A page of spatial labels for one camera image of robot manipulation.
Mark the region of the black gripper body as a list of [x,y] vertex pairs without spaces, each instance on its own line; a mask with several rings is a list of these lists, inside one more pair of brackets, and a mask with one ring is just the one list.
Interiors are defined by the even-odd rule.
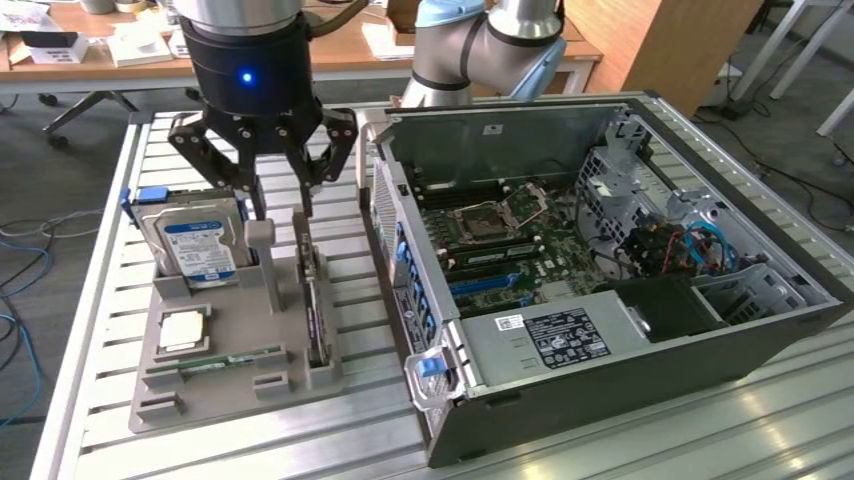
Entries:
[[204,107],[177,131],[194,143],[214,132],[248,156],[304,156],[322,120],[304,14],[182,12],[179,26]]

